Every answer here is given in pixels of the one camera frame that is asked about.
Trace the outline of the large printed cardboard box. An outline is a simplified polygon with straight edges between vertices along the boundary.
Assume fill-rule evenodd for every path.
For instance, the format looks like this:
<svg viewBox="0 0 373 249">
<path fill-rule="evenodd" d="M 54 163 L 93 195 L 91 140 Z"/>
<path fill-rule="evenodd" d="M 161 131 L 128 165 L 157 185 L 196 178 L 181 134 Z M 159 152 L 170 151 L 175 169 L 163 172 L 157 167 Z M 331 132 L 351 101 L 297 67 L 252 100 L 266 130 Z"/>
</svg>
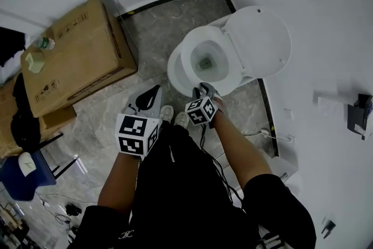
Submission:
<svg viewBox="0 0 373 249">
<path fill-rule="evenodd" d="M 72 9 L 42 36 L 53 39 L 54 48 L 30 45 L 20 59 L 35 117 L 71 106 L 138 70 L 122 27 L 101 0 L 88 0 Z M 28 69 L 30 52 L 44 55 L 40 73 Z"/>
</svg>

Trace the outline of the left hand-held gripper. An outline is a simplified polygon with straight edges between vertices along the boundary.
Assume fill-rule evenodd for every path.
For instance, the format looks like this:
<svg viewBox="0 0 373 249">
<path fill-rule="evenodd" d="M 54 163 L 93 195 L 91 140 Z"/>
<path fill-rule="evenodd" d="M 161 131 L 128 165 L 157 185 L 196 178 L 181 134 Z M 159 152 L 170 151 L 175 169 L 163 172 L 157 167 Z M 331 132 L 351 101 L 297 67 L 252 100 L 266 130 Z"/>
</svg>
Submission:
<svg viewBox="0 0 373 249">
<path fill-rule="evenodd" d="M 149 154 L 159 137 L 162 100 L 160 85 L 140 89 L 128 97 L 115 127 L 119 153 L 139 157 Z"/>
</svg>

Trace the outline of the white cap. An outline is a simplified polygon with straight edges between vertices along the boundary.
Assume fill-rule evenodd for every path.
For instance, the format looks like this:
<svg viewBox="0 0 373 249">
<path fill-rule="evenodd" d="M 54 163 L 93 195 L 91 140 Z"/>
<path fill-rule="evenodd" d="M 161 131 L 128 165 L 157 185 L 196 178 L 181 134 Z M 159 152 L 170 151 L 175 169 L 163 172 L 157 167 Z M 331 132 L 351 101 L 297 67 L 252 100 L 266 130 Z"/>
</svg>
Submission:
<svg viewBox="0 0 373 249">
<path fill-rule="evenodd" d="M 23 152 L 19 155 L 18 164 L 20 171 L 25 177 L 36 170 L 36 164 L 29 152 Z"/>
</svg>

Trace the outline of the black cloth bag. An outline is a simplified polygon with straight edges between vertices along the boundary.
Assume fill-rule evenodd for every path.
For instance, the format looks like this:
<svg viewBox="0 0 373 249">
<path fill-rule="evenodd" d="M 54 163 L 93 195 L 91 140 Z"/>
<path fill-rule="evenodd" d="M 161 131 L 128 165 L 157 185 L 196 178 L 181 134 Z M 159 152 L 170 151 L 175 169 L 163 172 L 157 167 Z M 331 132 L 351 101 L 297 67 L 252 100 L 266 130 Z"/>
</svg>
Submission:
<svg viewBox="0 0 373 249">
<path fill-rule="evenodd" d="M 41 141 L 40 122 L 31 111 L 22 73 L 16 78 L 12 96 L 17 107 L 10 125 L 12 136 L 25 152 L 33 153 L 39 149 Z"/>
</svg>

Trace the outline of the white toilet lid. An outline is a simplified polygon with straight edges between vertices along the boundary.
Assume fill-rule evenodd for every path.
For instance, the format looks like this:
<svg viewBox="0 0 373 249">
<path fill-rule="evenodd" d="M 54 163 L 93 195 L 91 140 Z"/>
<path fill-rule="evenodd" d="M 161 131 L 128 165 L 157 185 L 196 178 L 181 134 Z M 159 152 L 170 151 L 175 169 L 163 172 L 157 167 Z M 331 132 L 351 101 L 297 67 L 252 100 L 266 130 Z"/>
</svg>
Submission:
<svg viewBox="0 0 373 249">
<path fill-rule="evenodd" d="M 290 59 L 291 37 L 286 24 L 268 8 L 239 9 L 227 18 L 222 31 L 242 65 L 240 85 L 279 73 Z"/>
</svg>

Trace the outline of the person's white shoe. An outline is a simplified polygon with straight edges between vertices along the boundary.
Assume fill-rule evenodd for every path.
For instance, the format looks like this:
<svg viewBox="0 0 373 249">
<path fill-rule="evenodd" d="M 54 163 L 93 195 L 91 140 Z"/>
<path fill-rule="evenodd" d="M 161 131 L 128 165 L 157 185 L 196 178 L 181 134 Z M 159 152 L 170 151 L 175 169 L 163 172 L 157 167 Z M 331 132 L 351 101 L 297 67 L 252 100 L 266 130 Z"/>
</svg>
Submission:
<svg viewBox="0 0 373 249">
<path fill-rule="evenodd" d="M 174 125 L 179 125 L 183 128 L 187 128 L 189 124 L 189 116 L 186 112 L 182 111 L 177 114 L 174 120 Z"/>
<path fill-rule="evenodd" d="M 160 119 L 162 122 L 171 122 L 174 116 L 174 108 L 171 105 L 164 105 L 160 110 Z"/>
</svg>

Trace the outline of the person's right white shoe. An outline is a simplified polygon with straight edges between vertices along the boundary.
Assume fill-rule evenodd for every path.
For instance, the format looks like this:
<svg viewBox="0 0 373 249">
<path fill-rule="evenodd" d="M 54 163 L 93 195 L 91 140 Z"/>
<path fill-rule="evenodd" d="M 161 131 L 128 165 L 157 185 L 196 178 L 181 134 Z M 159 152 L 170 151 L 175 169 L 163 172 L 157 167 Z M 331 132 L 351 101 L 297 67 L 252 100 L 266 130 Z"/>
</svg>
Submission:
<svg viewBox="0 0 373 249">
<path fill-rule="evenodd" d="M 187 128 L 189 124 L 189 116 L 186 112 L 182 111 L 177 114 L 174 120 L 174 125 L 179 125 L 183 128 Z"/>
</svg>

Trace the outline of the black toilet paper holder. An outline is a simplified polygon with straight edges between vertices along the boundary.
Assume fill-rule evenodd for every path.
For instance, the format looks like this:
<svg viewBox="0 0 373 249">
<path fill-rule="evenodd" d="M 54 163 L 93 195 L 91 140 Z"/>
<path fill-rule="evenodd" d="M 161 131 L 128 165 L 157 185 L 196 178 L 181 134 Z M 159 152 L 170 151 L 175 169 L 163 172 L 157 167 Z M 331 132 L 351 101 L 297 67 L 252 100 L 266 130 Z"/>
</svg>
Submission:
<svg viewBox="0 0 373 249">
<path fill-rule="evenodd" d="M 358 94 L 353 105 L 347 106 L 347 129 L 368 139 L 373 134 L 373 96 Z"/>
</svg>

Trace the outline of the person's left forearm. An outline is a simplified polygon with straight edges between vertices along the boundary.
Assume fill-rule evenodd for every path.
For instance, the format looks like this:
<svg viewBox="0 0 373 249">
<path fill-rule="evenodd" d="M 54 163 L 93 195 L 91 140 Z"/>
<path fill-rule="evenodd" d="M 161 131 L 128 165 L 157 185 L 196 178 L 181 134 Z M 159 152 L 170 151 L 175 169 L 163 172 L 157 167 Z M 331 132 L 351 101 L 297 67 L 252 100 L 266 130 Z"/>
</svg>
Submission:
<svg viewBox="0 0 373 249">
<path fill-rule="evenodd" d="M 119 153 L 101 189 L 97 205 L 111 208 L 129 218 L 135 197 L 139 159 Z"/>
</svg>

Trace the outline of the black power adapter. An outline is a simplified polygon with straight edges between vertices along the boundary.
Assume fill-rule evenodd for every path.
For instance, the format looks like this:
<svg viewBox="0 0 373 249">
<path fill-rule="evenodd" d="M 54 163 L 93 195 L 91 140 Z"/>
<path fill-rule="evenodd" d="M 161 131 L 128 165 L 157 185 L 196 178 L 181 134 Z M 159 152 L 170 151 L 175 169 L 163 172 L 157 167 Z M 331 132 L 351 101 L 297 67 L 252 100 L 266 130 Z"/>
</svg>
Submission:
<svg viewBox="0 0 373 249">
<path fill-rule="evenodd" d="M 68 216 L 79 216 L 82 213 L 82 209 L 74 204 L 66 204 L 65 212 Z"/>
</svg>

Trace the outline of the hanging white paper sheet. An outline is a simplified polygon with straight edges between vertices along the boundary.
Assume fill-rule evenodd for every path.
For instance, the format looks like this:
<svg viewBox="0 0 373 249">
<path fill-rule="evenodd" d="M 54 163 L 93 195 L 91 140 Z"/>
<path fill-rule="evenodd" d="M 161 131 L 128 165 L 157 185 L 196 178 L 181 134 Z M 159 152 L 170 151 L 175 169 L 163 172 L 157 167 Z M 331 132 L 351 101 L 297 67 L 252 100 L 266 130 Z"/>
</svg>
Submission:
<svg viewBox="0 0 373 249">
<path fill-rule="evenodd" d="M 338 94 L 314 91 L 312 102 L 325 117 L 347 122 L 348 101 Z"/>
</svg>

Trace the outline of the person's right forearm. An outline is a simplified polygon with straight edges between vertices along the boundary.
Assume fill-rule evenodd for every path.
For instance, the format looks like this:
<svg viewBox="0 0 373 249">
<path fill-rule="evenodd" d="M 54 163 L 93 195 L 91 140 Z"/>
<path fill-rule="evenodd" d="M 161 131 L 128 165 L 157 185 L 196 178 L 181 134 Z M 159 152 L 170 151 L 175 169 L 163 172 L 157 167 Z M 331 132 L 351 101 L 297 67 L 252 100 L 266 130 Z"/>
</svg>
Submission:
<svg viewBox="0 0 373 249">
<path fill-rule="evenodd" d="M 256 176 L 272 173 L 260 151 L 221 111 L 214 115 L 212 123 L 241 188 Z"/>
</svg>

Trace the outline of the clear plastic bottle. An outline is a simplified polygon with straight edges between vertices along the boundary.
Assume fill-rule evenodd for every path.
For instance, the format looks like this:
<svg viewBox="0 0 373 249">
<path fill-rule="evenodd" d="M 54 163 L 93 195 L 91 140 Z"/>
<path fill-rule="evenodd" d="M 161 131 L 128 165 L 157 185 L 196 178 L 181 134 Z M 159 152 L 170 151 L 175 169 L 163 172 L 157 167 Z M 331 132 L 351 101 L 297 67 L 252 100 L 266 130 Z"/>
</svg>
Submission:
<svg viewBox="0 0 373 249">
<path fill-rule="evenodd" d="M 48 37 L 38 36 L 33 44 L 41 50 L 52 50 L 55 46 L 55 41 Z"/>
</svg>

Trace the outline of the small pale green box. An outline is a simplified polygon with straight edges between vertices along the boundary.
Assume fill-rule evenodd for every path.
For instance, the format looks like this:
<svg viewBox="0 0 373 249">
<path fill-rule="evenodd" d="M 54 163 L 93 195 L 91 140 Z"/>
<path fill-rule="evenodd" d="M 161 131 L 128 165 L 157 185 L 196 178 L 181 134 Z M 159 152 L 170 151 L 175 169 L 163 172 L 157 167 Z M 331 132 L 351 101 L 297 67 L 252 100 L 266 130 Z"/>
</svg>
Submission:
<svg viewBox="0 0 373 249">
<path fill-rule="evenodd" d="M 32 73 L 40 73 L 45 64 L 44 55 L 42 52 L 30 52 L 26 56 L 28 69 Z"/>
</svg>

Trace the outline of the person's black clothing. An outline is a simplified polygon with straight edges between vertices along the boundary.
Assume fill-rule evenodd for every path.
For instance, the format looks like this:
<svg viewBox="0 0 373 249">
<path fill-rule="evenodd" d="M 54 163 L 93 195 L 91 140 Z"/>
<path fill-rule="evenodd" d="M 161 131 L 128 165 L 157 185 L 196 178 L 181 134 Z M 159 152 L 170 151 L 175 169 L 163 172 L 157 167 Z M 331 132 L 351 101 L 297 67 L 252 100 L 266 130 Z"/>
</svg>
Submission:
<svg viewBox="0 0 373 249">
<path fill-rule="evenodd" d="M 186 129 L 165 125 L 140 164 L 129 218 L 88 207 L 68 249 L 256 249 L 260 229 L 292 249 L 315 249 L 310 214 L 278 176 L 249 180 L 236 207 L 212 158 Z"/>
</svg>

